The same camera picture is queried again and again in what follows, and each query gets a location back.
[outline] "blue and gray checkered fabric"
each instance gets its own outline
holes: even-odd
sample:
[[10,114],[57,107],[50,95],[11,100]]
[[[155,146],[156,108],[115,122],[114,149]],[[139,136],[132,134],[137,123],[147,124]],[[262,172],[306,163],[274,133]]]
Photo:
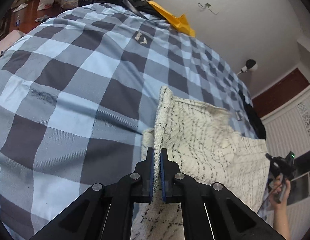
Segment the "blue and gray checkered fabric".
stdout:
[[229,65],[145,16],[112,4],[76,8],[0,59],[0,218],[15,239],[32,237],[90,185],[134,169],[162,85],[228,109],[229,124],[255,138],[237,91],[250,96]]

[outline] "white plastic bag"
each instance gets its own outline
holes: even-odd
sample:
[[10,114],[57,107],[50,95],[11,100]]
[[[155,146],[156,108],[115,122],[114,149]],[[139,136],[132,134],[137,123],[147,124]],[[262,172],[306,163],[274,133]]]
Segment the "white plastic bag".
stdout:
[[39,6],[37,10],[41,11],[41,10],[51,8],[53,3],[54,3],[54,0],[39,0]]

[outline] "silver bolt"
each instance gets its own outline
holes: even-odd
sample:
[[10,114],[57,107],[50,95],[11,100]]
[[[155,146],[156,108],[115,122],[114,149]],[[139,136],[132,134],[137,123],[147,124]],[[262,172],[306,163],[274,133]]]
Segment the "silver bolt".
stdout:
[[102,184],[100,184],[100,183],[95,183],[95,184],[93,185],[93,190],[99,191],[99,190],[102,189],[102,187],[103,187]]
[[131,179],[139,179],[140,175],[138,173],[134,172],[131,174],[130,177],[131,177]]
[[176,174],[175,174],[175,178],[176,178],[176,179],[183,179],[183,178],[185,178],[185,175],[182,174],[182,173],[176,173]]
[[214,190],[222,190],[223,189],[223,185],[221,185],[220,183],[215,183],[213,185],[213,189]]

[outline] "yellow bag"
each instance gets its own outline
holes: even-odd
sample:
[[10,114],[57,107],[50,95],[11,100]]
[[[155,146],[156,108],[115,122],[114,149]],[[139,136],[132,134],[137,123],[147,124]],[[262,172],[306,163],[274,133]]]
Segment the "yellow bag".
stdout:
[[170,12],[166,11],[163,7],[161,7],[158,3],[153,2],[153,1],[148,1],[148,3],[157,11],[159,12],[162,16],[165,17],[165,19],[173,25],[178,31],[181,33],[188,34],[189,36],[195,37],[196,33],[195,31],[190,27],[186,15],[183,14],[179,18],[175,17],[173,14]]

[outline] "cream textured fabric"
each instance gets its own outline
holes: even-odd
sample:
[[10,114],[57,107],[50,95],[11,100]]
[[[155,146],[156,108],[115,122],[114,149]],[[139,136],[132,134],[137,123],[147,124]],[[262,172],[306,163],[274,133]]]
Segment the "cream textured fabric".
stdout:
[[142,156],[154,147],[154,197],[141,204],[132,225],[131,239],[184,239],[181,208],[163,204],[160,183],[161,148],[179,164],[181,172],[198,182],[221,182],[257,212],[269,171],[265,140],[242,137],[228,125],[229,113],[210,104],[173,96],[168,87],[160,91],[155,122],[144,132]]

